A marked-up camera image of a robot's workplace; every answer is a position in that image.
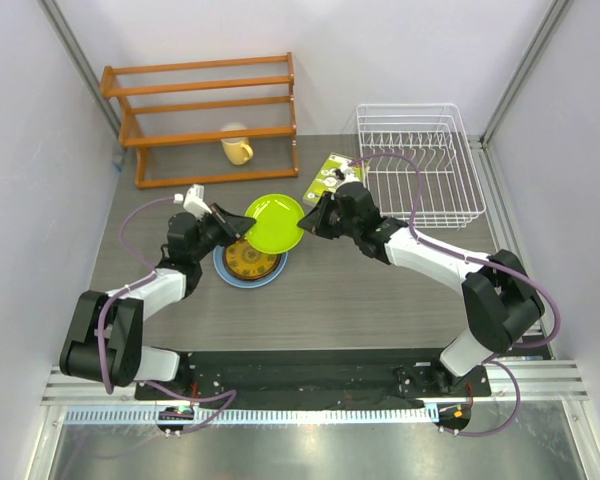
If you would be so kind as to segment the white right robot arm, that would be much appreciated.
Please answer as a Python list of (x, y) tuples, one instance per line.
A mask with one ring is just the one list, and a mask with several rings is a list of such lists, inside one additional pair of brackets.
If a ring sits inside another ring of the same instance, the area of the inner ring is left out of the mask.
[(515, 254), (488, 255), (439, 242), (382, 215), (358, 181), (324, 193), (298, 225), (329, 240), (348, 237), (363, 255), (425, 275), (462, 297), (467, 327), (431, 364), (433, 386), (442, 394), (457, 393), (475, 367), (507, 352), (545, 313)]

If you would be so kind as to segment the yellow patterned plate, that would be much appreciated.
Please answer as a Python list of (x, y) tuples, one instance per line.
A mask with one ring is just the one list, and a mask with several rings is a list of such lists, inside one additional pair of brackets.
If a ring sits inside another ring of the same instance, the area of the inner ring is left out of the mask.
[(241, 239), (226, 247), (221, 254), (229, 276), (237, 280), (255, 282), (272, 274), (281, 263), (281, 254), (267, 254)]

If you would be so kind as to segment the lime green plate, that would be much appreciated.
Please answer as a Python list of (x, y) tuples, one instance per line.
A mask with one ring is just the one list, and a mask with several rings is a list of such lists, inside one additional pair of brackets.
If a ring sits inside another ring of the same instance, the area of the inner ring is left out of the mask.
[(249, 205), (245, 215), (255, 221), (245, 238), (259, 252), (282, 254), (295, 248), (303, 238), (298, 222), (304, 217), (304, 210), (288, 195), (263, 195)]

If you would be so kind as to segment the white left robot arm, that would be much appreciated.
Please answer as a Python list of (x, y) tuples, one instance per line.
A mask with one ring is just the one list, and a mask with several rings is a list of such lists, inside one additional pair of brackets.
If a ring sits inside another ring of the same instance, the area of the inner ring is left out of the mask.
[(161, 259), (149, 275), (118, 290), (88, 290), (79, 296), (60, 353), (60, 371), (100, 382), (112, 392), (138, 380), (142, 367), (155, 359), (160, 365), (159, 388), (170, 398), (185, 397), (192, 389), (192, 373), (179, 365), (176, 352), (145, 348), (143, 324), (189, 297), (202, 276), (201, 260), (243, 239), (255, 225), (255, 219), (216, 204), (200, 216), (173, 215)]

